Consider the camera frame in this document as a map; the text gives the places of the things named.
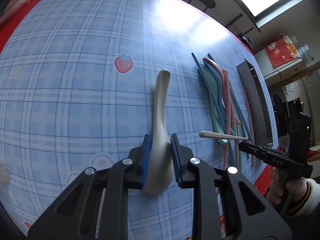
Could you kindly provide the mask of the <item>person's right hand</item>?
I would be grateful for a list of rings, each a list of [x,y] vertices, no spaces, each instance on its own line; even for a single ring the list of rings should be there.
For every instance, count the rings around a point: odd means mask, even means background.
[[[271,172],[271,178],[272,181],[266,199],[272,205],[279,205],[281,203],[281,197],[285,191],[284,189],[292,195],[292,201],[294,202],[300,201],[307,192],[308,184],[305,178],[290,180],[283,186],[280,182],[280,171],[276,168]]]

